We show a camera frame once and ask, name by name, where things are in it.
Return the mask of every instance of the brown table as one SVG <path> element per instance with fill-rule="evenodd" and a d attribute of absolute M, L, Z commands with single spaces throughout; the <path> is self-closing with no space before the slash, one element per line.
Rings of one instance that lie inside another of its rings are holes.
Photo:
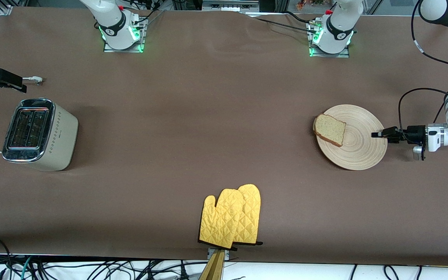
<path fill-rule="evenodd" d="M 14 9 L 0 18 L 0 68 L 48 80 L 0 90 L 0 147 L 24 98 L 52 99 L 80 128 L 63 172 L 0 156 L 0 238 L 14 253 L 204 259 L 204 198 L 254 183 L 264 245 L 240 246 L 241 261 L 448 264 L 448 147 L 414 162 L 410 145 L 390 145 L 347 171 L 311 132 L 334 105 L 393 126 L 404 92 L 448 89 L 448 66 L 420 55 L 409 21 L 363 16 L 350 59 L 327 59 L 309 57 L 301 31 L 243 14 L 166 12 L 144 53 L 117 54 L 86 9 Z M 447 28 L 418 20 L 416 33 L 448 60 Z M 441 98 L 409 96 L 404 126 L 431 122 Z"/>

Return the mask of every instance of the toaster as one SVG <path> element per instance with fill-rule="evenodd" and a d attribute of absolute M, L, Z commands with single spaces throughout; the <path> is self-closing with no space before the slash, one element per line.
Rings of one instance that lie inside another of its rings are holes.
<path fill-rule="evenodd" d="M 51 100 L 22 100 L 11 118 L 2 156 L 36 170 L 63 170 L 72 159 L 78 127 L 77 118 Z"/>

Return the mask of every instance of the yellow oven mitt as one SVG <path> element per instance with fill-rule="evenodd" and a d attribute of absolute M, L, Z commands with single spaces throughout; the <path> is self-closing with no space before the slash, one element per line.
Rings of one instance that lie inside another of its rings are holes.
<path fill-rule="evenodd" d="M 217 205 L 213 195 L 207 196 L 201 212 L 199 240 L 231 249 L 242 216 L 243 205 L 243 195 L 238 190 L 222 190 Z"/>
<path fill-rule="evenodd" d="M 234 242 L 255 245 L 260 214 L 260 192 L 252 184 L 240 186 L 238 191 L 243 195 L 244 204 Z"/>

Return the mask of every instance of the teal cable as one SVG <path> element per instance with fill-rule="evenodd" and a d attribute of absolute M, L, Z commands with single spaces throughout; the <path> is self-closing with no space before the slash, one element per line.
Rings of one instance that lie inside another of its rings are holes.
<path fill-rule="evenodd" d="M 30 258 L 32 256 L 28 257 L 27 260 L 25 261 L 25 264 L 23 264 L 23 268 L 22 268 L 22 275 L 20 275 L 20 280 L 24 280 L 25 279 L 25 269 L 27 268 L 27 266 L 29 265 L 29 261 Z"/>

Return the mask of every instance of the slice of bread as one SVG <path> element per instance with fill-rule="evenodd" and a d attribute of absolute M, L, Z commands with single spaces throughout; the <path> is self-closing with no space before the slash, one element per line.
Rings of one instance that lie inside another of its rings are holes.
<path fill-rule="evenodd" d="M 341 147 L 345 134 L 346 122 L 341 122 L 330 115 L 320 114 L 314 121 L 314 133 L 324 141 Z"/>

